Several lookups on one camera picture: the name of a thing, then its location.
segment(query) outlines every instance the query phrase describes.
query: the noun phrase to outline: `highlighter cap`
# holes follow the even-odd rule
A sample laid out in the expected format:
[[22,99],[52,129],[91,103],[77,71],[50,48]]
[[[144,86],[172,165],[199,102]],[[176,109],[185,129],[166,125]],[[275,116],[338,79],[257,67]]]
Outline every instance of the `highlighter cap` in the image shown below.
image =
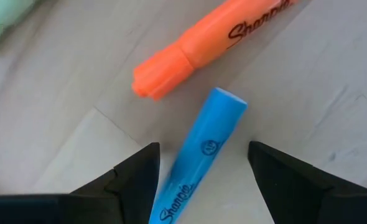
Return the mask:
[[132,89],[141,97],[159,100],[194,70],[181,49],[172,44],[135,68]]

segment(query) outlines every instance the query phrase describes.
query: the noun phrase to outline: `blue highlighter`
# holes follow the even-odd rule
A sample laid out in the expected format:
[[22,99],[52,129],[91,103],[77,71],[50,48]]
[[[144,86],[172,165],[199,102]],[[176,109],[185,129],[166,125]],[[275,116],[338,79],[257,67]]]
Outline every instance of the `blue highlighter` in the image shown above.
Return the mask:
[[228,91],[211,91],[153,205],[150,224],[177,221],[246,108],[245,101]]

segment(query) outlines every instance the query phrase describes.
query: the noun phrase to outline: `black plastic object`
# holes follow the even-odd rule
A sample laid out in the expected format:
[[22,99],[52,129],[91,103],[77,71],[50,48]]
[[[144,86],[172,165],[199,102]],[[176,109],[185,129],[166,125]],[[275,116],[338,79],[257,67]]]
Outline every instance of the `black plastic object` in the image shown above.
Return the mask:
[[248,159],[275,224],[367,224],[367,189],[260,142]]
[[0,196],[0,223],[148,224],[159,166],[152,143],[71,194]]

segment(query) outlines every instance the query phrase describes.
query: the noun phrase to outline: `orange highlighter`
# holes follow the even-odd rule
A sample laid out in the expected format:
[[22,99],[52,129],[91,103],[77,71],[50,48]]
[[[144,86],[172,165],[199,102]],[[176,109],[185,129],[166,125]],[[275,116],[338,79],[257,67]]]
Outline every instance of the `orange highlighter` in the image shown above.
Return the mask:
[[159,100],[297,0],[227,0],[134,70],[133,90]]

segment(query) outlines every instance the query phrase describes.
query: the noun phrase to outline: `wooden floor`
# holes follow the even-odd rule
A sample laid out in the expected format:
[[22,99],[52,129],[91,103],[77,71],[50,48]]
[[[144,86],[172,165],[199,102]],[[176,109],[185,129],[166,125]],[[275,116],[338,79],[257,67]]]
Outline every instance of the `wooden floor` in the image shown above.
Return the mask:
[[302,0],[162,101],[131,91],[136,65],[222,2],[39,6],[0,45],[0,194],[69,192],[152,141],[164,179],[214,86],[250,107],[180,223],[273,223],[252,139],[367,187],[367,0]]

